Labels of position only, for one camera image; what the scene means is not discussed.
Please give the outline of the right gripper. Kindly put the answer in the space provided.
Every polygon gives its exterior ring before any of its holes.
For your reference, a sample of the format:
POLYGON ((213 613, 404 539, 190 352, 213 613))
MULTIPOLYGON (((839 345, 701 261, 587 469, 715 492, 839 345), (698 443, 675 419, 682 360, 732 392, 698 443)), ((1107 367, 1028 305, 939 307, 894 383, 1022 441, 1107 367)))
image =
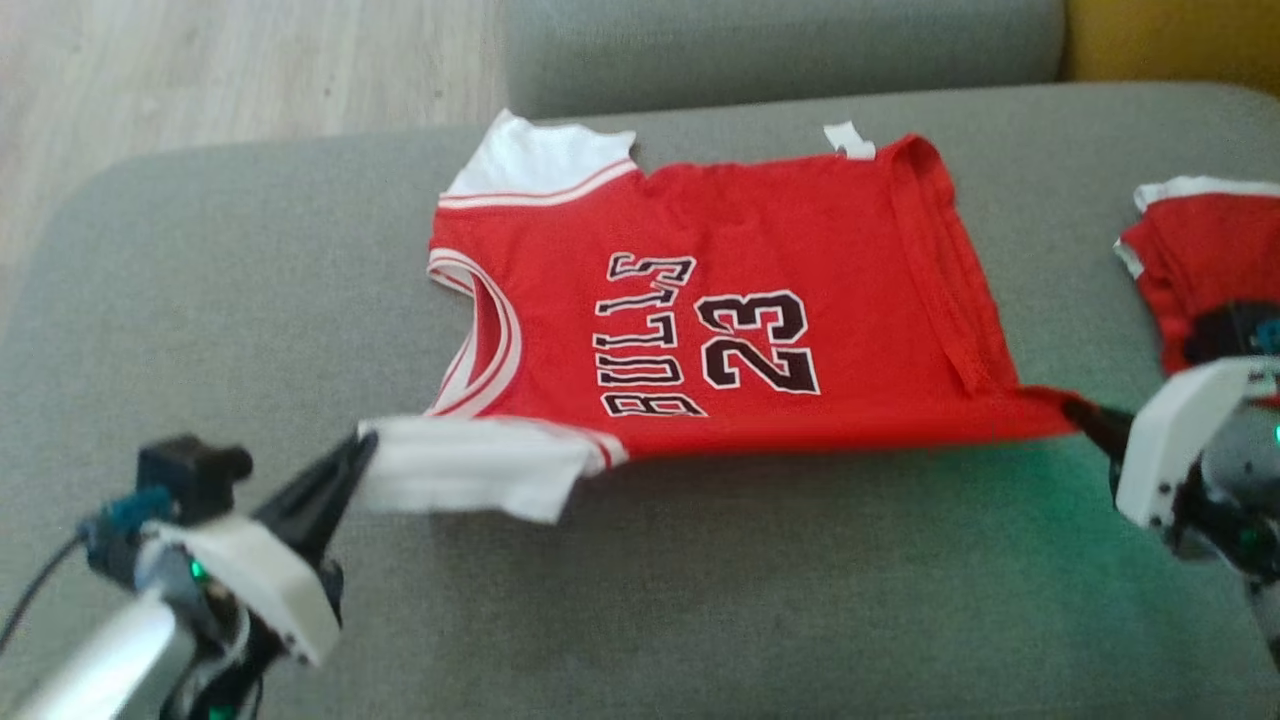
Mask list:
POLYGON ((1224 357, 1170 377, 1135 416, 1084 398, 1065 398, 1062 415, 1123 462, 1117 511, 1140 528, 1170 527, 1194 461, 1245 402, 1277 396, 1277 372, 1275 357, 1224 357))

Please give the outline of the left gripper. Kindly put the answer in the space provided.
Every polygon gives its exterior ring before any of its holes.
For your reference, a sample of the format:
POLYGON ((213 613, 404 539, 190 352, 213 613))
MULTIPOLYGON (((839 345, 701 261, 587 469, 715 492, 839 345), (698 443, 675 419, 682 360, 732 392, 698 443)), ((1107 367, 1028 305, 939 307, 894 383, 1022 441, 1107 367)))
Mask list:
POLYGON ((148 539, 180 551, 198 588, 223 588, 294 661, 320 667, 338 644, 340 624, 302 557, 323 560, 378 446, 372 432, 355 432, 273 495, 256 520, 236 512, 196 527, 152 520, 148 539), (284 542, 300 542, 302 557, 284 542))

